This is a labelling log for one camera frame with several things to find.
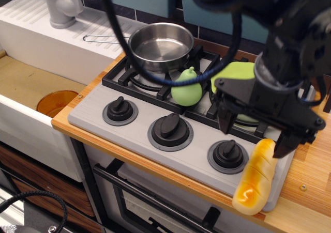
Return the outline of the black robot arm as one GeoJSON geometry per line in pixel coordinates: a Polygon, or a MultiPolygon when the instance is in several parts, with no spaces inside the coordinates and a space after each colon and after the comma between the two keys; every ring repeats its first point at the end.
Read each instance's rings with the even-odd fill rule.
{"type": "Polygon", "coordinates": [[[299,88],[315,80],[321,97],[330,73],[330,0],[193,0],[209,11],[231,12],[232,59],[240,40],[241,16],[268,29],[264,51],[256,58],[254,78],[216,79],[220,130],[228,133],[235,117],[245,114],[281,131],[274,157],[283,158],[300,144],[312,143],[325,121],[312,111],[318,101],[298,96],[299,88]]]}

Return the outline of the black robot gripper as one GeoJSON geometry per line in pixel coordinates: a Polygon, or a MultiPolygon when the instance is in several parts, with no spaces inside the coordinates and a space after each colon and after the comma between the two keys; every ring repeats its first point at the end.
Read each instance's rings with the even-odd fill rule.
{"type": "Polygon", "coordinates": [[[293,85],[278,83],[259,58],[254,63],[254,74],[250,80],[215,81],[221,132],[229,134],[237,115],[245,114],[280,130],[274,158],[287,156],[299,144],[312,143],[326,122],[311,109],[315,101],[299,97],[302,81],[293,85]]]}

